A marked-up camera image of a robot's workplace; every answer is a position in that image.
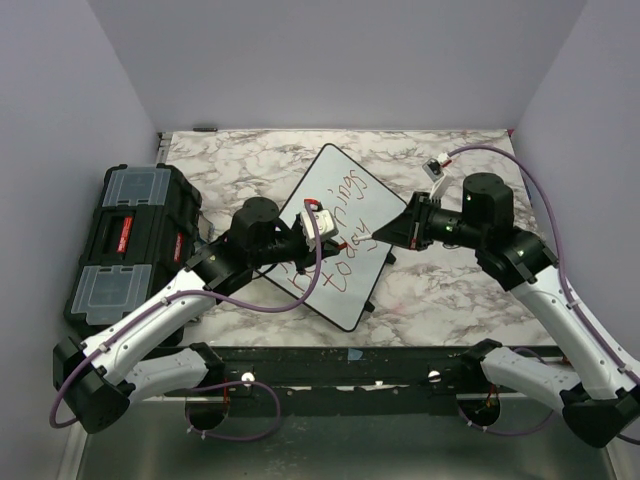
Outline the black framed whiteboard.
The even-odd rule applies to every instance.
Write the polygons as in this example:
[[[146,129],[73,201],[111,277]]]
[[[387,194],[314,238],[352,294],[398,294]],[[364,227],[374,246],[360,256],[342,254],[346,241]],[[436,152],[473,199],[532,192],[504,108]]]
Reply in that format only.
[[[368,307],[391,246],[359,239],[404,211],[406,203],[333,144],[324,145],[293,189],[280,218],[291,225],[307,198],[317,200],[336,220],[336,242],[346,248],[323,261],[305,304],[350,332]]]

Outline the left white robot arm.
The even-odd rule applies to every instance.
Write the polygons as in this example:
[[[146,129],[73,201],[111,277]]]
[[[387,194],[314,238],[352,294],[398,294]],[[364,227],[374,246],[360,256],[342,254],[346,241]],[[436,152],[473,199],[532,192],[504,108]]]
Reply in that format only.
[[[325,256],[338,254],[337,226],[330,211],[306,199],[293,225],[287,226],[275,202],[253,197],[232,217],[230,228],[202,247],[173,280],[149,300],[106,330],[81,342],[66,339],[53,351],[53,383],[57,391],[49,424],[54,429],[80,423],[97,433],[123,416],[129,406],[175,390],[214,393],[224,371],[219,357],[205,344],[176,354],[147,356],[189,320],[228,304],[252,312],[276,314],[302,305],[315,290]],[[256,270],[294,263],[298,272],[314,273],[302,296],[269,307],[235,298]]]

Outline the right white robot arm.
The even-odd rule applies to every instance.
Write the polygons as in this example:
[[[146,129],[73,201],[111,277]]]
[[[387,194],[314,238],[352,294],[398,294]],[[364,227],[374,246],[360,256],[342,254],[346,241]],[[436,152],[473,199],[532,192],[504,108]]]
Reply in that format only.
[[[565,370],[492,340],[469,349],[460,379],[469,390],[507,387],[560,413],[584,443],[603,448],[639,418],[639,362],[606,331],[560,272],[541,238],[514,224],[513,191],[501,177],[463,181],[462,209],[426,192],[376,230],[373,239],[422,251],[434,242],[469,248],[481,270],[526,307],[566,355]]]

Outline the black plastic toolbox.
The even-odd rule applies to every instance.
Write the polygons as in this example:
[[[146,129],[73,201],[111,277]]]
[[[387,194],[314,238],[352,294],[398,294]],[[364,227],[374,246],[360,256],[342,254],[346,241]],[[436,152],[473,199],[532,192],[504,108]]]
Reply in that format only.
[[[113,326],[166,287],[202,239],[201,205],[174,166],[106,172],[64,309],[77,337]]]

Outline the black mounting rail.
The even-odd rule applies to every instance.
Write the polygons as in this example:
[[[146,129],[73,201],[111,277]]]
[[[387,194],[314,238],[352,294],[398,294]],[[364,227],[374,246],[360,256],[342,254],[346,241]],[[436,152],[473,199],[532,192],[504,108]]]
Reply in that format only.
[[[505,395],[467,361],[464,347],[217,347],[196,393],[198,413],[233,417],[467,413],[497,421]]]

